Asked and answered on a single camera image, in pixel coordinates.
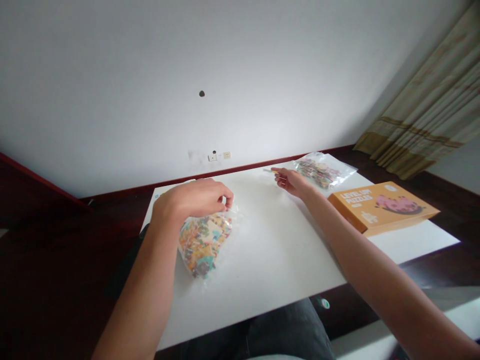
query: bag of puzzle pieces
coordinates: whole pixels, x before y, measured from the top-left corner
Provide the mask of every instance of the bag of puzzle pieces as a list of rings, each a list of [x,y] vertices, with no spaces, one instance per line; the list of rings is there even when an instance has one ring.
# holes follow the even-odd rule
[[[180,230],[178,250],[194,278],[207,279],[216,269],[225,241],[238,223],[237,206],[205,217],[189,217]]]
[[[293,162],[295,170],[325,190],[332,190],[357,172],[340,160],[322,152],[311,152]]]

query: right hand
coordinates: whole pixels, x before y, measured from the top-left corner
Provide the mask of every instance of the right hand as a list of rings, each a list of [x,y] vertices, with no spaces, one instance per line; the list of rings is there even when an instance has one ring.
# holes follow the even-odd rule
[[[272,167],[271,170],[278,172],[275,174],[277,185],[297,198],[302,199],[308,190],[314,189],[314,186],[305,177],[294,170],[284,167]]]

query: gray pants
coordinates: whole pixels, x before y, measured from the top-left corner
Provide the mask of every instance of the gray pants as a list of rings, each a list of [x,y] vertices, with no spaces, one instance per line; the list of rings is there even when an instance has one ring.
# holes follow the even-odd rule
[[[241,360],[277,354],[305,360],[335,358],[310,299],[197,337],[180,347],[182,360]]]

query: beige curtain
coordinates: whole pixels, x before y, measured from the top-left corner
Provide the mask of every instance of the beige curtain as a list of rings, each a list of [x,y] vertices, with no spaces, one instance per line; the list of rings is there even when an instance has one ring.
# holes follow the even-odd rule
[[[354,150],[407,180],[480,133],[480,1],[475,1]]]

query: pink illustration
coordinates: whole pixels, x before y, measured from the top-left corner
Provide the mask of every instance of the pink illustration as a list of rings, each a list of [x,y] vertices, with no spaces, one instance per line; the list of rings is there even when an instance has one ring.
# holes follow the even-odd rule
[[[414,215],[422,212],[422,208],[416,202],[407,199],[405,196],[399,196],[398,199],[391,199],[380,195],[376,198],[378,207],[397,214]]]

